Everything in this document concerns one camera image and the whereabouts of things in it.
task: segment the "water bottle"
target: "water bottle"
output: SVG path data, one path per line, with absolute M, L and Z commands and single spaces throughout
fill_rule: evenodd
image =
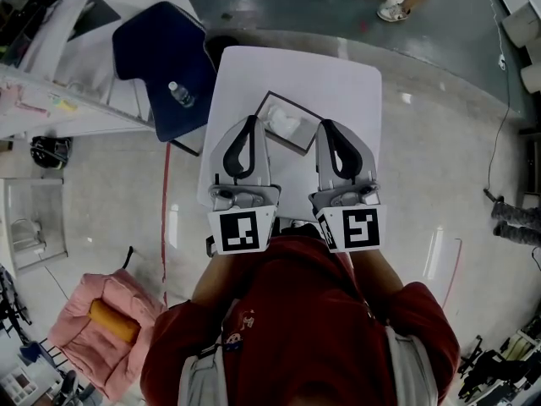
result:
M 195 97 L 189 94 L 186 87 L 178 85 L 175 81 L 169 83 L 168 87 L 171 91 L 171 96 L 184 108 L 190 108 L 194 105 Z

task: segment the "orange object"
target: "orange object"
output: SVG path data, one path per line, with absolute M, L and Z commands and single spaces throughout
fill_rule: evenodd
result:
M 101 299 L 92 301 L 88 316 L 126 343 L 135 343 L 141 329 L 139 323 L 114 310 Z

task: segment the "bag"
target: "bag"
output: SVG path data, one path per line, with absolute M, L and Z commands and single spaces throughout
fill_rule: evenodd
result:
M 71 139 L 34 137 L 30 143 L 30 154 L 38 166 L 60 170 L 68 164 Z

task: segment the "navy blue chair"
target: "navy blue chair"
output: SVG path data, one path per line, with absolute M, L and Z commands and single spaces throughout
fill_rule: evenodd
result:
M 112 46 L 118 78 L 145 82 L 158 140 L 199 156 L 175 139 L 209 119 L 216 69 L 205 47 L 203 26 L 174 4 L 160 2 L 118 27 Z M 195 97 L 192 107 L 172 97 L 171 81 Z

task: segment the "floor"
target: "floor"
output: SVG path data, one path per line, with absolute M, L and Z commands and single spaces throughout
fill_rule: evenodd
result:
M 428 0 L 403 23 L 375 15 L 385 0 L 190 0 L 205 27 L 290 30 L 337 36 L 383 47 L 445 69 L 507 103 L 505 75 L 489 0 Z M 494 0 L 497 19 L 505 16 Z M 511 107 L 534 115 L 522 86 L 522 59 L 503 33 Z
M 331 48 L 318 36 L 294 41 L 286 33 L 280 38 L 284 46 L 297 43 L 310 45 L 314 52 L 336 52 L 336 43 Z M 464 350 L 476 335 L 483 336 L 488 347 L 499 346 L 532 315 L 541 288 L 532 248 L 492 235 L 491 204 L 482 191 L 505 107 L 502 110 L 502 104 L 481 90 L 416 59 L 355 41 L 348 42 L 346 50 L 348 58 L 370 61 L 383 74 L 378 168 L 381 199 L 387 205 L 383 254 L 405 282 L 425 281 L 435 293 L 447 284 L 442 304 Z M 519 123 L 518 116 L 511 116 L 503 127 L 492 167 L 491 190 L 510 203 L 523 181 Z M 181 141 L 200 149 L 204 133 L 200 129 Z M 208 263 L 205 239 L 210 228 L 206 209 L 195 199 L 199 158 L 175 148 L 169 155 L 166 168 L 167 148 L 150 132 L 74 140 L 73 155 L 63 171 L 69 258 L 50 265 L 62 290 L 44 269 L 17 280 L 34 320 L 30 335 L 45 337 L 65 303 L 63 294 L 71 294 L 86 272 L 114 272 L 130 245 L 136 254 L 128 270 L 149 291 L 161 299 L 167 296 L 169 305 L 189 298 Z M 0 154 L 0 176 L 40 172 L 24 143 Z M 460 251 L 425 272 L 433 258 L 434 239 Z

